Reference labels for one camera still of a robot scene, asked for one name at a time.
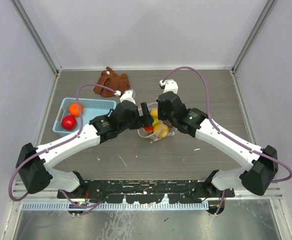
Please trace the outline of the red bell pepper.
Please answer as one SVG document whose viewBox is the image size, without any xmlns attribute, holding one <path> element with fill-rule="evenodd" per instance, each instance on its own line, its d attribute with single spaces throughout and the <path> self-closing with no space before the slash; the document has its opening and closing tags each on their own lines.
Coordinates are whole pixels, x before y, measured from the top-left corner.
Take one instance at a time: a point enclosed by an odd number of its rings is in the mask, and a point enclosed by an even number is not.
<svg viewBox="0 0 292 240">
<path fill-rule="evenodd" d="M 147 133 L 153 133 L 154 132 L 154 127 L 151 125 L 149 127 L 144 127 L 143 128 Z"/>
</svg>

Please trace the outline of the clear zip top bag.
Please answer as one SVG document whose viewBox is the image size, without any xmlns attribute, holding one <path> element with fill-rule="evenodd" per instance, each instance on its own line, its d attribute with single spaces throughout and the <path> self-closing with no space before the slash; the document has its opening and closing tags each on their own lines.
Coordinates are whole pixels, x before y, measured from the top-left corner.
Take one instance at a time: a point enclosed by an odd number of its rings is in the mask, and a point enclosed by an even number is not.
<svg viewBox="0 0 292 240">
<path fill-rule="evenodd" d="M 148 107 L 148 110 L 149 112 L 151 113 L 151 110 L 152 109 L 158 109 L 158 103 L 157 102 L 152 102 L 152 103 L 149 103 L 147 105 Z M 168 120 L 160 120 L 160 124 L 163 123 L 165 125 L 168 126 L 169 128 L 169 134 L 167 137 L 172 137 L 174 136 L 176 133 L 177 133 L 177 129 L 175 127 L 173 127 L 173 125 L 168 121 Z M 153 142 L 156 142 L 156 141 L 159 141 L 159 140 L 162 140 L 162 139 L 165 139 L 165 138 L 158 138 L 154 135 L 154 133 L 148 133 L 144 130 L 144 127 L 140 128 L 137 130 L 137 133 L 138 135 L 141 137 L 141 138 L 144 138 L 144 139 L 151 139 Z"/>
</svg>

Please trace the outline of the orange tangerine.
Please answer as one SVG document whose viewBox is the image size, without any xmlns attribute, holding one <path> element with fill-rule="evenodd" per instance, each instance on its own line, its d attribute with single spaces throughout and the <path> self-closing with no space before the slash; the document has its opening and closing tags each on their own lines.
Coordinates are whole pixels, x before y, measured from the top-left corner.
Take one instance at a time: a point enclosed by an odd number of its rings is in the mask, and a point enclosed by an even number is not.
<svg viewBox="0 0 292 240">
<path fill-rule="evenodd" d="M 69 106 L 68 111 L 70 115 L 77 118 L 84 113 L 84 107 L 81 104 L 73 103 Z"/>
</svg>

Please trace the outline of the red apple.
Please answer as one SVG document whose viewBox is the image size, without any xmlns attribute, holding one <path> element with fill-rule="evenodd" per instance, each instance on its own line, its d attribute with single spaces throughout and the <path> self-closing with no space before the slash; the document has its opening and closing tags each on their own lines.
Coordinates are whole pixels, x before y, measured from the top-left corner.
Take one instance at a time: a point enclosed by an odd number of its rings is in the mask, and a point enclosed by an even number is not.
<svg viewBox="0 0 292 240">
<path fill-rule="evenodd" d="M 61 126 L 68 131 L 72 131 L 77 124 L 77 120 L 73 115 L 66 115 L 61 121 Z"/>
</svg>

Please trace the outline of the green yellow mango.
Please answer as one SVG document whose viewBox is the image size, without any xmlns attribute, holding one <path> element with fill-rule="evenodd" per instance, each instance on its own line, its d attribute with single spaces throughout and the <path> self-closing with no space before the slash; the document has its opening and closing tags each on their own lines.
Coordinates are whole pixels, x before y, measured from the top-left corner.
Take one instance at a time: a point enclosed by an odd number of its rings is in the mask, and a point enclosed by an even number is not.
<svg viewBox="0 0 292 240">
<path fill-rule="evenodd" d="M 160 123 L 161 123 L 161 121 L 160 121 L 159 119 L 155 118 L 155 119 L 153 120 L 152 126 L 155 127 L 156 125 L 158 125 L 158 124 L 160 124 Z"/>
</svg>

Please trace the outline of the yellow peach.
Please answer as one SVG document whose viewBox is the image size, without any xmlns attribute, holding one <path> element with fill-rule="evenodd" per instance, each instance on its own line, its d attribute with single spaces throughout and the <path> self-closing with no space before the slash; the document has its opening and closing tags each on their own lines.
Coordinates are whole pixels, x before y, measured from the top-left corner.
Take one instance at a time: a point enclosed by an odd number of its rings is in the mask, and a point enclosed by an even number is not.
<svg viewBox="0 0 292 240">
<path fill-rule="evenodd" d="M 153 118 L 158 118 L 158 109 L 155 108 L 155 109 L 152 109 L 150 111 L 150 115 L 153 117 Z"/>
</svg>

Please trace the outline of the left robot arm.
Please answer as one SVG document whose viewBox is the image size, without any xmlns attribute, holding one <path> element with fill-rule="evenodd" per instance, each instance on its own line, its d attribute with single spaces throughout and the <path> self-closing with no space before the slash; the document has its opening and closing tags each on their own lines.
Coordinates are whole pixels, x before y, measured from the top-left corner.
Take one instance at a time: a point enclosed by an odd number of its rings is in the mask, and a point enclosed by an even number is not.
<svg viewBox="0 0 292 240">
<path fill-rule="evenodd" d="M 21 149 L 16 170 L 28 194 L 36 194 L 46 188 L 57 189 L 81 198 L 87 191 L 87 183 L 77 171 L 65 172 L 55 166 L 70 156 L 116 138 L 125 130 L 149 127 L 153 118 L 145 102 L 141 110 L 133 102 L 125 100 L 114 110 L 90 120 L 78 131 L 53 142 L 34 147 L 31 143 Z"/>
</svg>

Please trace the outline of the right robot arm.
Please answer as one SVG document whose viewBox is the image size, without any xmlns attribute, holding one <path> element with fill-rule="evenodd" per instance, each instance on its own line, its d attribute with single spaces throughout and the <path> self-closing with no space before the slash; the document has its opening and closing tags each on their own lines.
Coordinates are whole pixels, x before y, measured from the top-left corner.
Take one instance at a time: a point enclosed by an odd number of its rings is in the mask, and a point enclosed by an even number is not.
<svg viewBox="0 0 292 240">
<path fill-rule="evenodd" d="M 198 108 L 187 108 L 180 97 L 168 91 L 159 95 L 158 117 L 167 120 L 179 132 L 209 143 L 222 151 L 240 167 L 232 170 L 214 170 L 205 180 L 205 191 L 217 197 L 231 188 L 245 188 L 262 196 L 278 172 L 277 150 L 268 145 L 262 148 L 217 125 Z"/>
</svg>

